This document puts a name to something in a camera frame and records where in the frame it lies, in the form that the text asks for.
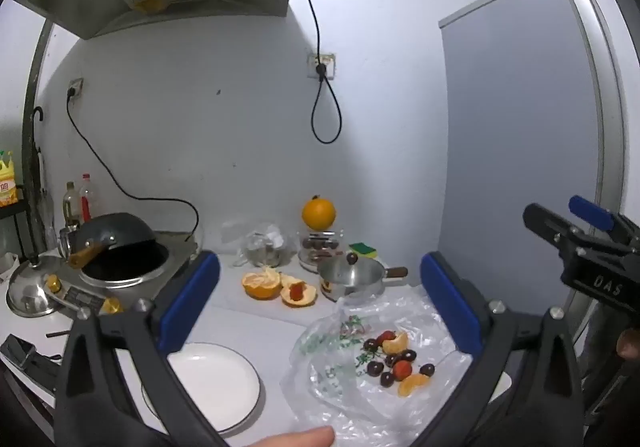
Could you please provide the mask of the person hand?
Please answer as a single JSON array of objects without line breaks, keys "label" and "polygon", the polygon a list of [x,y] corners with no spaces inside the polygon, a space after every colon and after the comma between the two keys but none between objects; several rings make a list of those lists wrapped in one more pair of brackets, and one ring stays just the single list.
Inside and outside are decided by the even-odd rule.
[{"label": "person hand", "polygon": [[331,447],[335,441],[333,427],[316,427],[303,432],[269,436],[250,447]]}]

